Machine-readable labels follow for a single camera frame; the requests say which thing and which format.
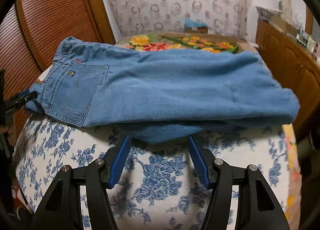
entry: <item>wooden shutter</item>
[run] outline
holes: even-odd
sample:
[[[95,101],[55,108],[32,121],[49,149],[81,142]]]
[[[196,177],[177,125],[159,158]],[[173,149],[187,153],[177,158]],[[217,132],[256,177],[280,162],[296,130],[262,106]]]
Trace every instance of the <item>wooden shutter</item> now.
[[[0,25],[0,67],[5,69],[4,99],[29,88],[42,72],[29,51],[14,6]],[[18,135],[27,117],[23,110],[15,113]]]
[[[101,42],[87,0],[21,0],[28,29],[44,62],[49,66],[57,46],[73,36]]]

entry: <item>yellow flower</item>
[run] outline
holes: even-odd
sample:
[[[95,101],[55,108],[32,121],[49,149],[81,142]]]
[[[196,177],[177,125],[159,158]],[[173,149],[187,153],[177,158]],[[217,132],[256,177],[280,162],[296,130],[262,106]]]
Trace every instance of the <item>yellow flower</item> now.
[[[295,142],[294,131],[292,125],[283,125],[284,134],[290,137],[291,142]]]
[[[200,40],[200,37],[192,36],[191,39]]]
[[[294,201],[294,197],[293,196],[288,196],[287,207],[292,206],[293,201]]]
[[[143,51],[143,47],[136,47],[135,50],[136,51]]]
[[[289,169],[292,169],[293,168],[293,161],[294,161],[294,155],[296,153],[292,153],[292,152],[289,152],[288,153],[288,166],[289,166]]]
[[[166,45],[167,49],[183,49],[181,44]]]
[[[132,45],[147,45],[149,43],[149,38],[147,36],[135,36],[130,40]]]
[[[231,46],[230,43],[228,43],[228,42],[222,42],[221,44],[222,44],[223,46],[228,47],[228,48],[231,48],[231,49],[234,48],[234,47]]]
[[[208,52],[211,52],[211,53],[220,53],[221,52],[220,50],[213,49],[211,47],[205,47],[205,48],[202,48],[201,50],[208,51]]]

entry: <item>denim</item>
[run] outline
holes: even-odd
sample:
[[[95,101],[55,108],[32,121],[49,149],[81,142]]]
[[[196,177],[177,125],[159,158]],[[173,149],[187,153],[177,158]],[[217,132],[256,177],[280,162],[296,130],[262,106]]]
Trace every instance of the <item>denim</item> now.
[[[139,52],[68,37],[53,62],[26,109],[79,127],[117,123],[149,143],[290,124],[299,110],[293,92],[248,51]]]

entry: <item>red flower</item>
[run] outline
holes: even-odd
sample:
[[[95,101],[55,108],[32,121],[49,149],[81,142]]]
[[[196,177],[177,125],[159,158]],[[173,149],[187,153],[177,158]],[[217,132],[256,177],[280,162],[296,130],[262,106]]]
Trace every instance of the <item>red flower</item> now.
[[[165,49],[166,48],[164,43],[150,43],[143,46],[143,51],[161,51]]]
[[[223,48],[223,49],[228,49],[228,48],[229,48],[228,46],[224,45],[223,43],[217,43],[216,45],[217,45],[218,47]]]
[[[125,45],[124,47],[128,49],[134,49],[133,45]]]
[[[196,44],[196,45],[197,45],[198,47],[201,47],[201,48],[202,48],[202,47],[205,47],[205,45],[200,44],[200,43],[199,43],[199,44]]]

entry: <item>blue floral fabric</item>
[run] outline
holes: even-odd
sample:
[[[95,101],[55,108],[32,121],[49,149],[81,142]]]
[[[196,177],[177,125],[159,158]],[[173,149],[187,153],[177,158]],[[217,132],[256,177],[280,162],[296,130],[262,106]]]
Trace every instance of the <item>blue floral fabric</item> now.
[[[288,197],[289,169],[281,126],[242,133],[206,132],[200,135],[208,149],[230,165],[256,164],[282,207]],[[59,169],[88,165],[103,157],[120,138],[114,126],[77,128],[32,115],[15,147],[16,175],[28,205],[36,211]],[[148,145],[132,140],[119,184],[107,190],[119,229],[200,229],[211,197],[194,171],[184,140]],[[233,187],[228,229],[234,229],[238,186]],[[85,229],[91,229],[85,186],[81,208]]]

